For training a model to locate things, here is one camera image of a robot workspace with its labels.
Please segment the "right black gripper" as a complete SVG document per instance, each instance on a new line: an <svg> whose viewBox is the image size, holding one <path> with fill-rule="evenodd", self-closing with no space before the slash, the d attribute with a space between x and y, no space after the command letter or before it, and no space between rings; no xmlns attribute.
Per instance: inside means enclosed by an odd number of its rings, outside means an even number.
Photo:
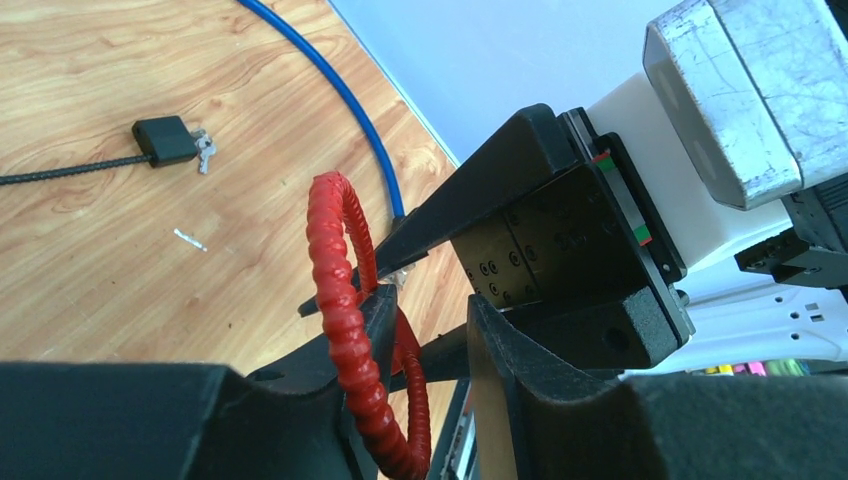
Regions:
<svg viewBox="0 0 848 480"><path fill-rule="evenodd" d="M496 313L598 378L693 335L684 262L623 143L581 107L514 113L375 248L377 276L450 240Z"/></svg>

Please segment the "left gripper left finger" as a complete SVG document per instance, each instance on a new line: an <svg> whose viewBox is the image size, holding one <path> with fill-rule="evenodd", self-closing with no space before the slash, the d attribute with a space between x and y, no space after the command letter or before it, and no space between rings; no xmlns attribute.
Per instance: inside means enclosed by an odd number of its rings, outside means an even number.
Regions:
<svg viewBox="0 0 848 480"><path fill-rule="evenodd" d="M249 375L209 363L5 362L5 479L373 479L318 335Z"/></svg>

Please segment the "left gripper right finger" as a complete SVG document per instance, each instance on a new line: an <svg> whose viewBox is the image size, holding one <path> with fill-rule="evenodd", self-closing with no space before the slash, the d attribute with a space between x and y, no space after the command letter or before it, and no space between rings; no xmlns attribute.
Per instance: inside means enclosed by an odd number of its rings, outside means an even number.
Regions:
<svg viewBox="0 0 848 480"><path fill-rule="evenodd" d="M843 479L847 381L633 376L600 381L468 300L485 479Z"/></svg>

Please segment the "red cable lock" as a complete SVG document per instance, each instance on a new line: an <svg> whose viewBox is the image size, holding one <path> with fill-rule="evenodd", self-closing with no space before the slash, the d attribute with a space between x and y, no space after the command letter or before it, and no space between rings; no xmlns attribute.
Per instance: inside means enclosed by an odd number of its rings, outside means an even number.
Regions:
<svg viewBox="0 0 848 480"><path fill-rule="evenodd" d="M430 409L416 338L409 335L394 352L407 380L408 426L402 431L359 309L378 285L374 247L358 196L342 174L328 172L314 178L306 237L329 357L357 430L385 476L424 479L432 452Z"/></svg>

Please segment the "red lock keys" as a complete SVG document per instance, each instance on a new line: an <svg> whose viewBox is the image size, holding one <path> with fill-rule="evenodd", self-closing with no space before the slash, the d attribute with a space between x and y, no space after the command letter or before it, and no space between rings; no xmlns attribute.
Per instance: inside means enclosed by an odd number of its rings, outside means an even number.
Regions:
<svg viewBox="0 0 848 480"><path fill-rule="evenodd" d="M410 265L404 266L390 274L381 278L381 282L384 284L394 285L398 290L402 290L407 283L408 277L410 273L414 270L416 264L412 263Z"/></svg>

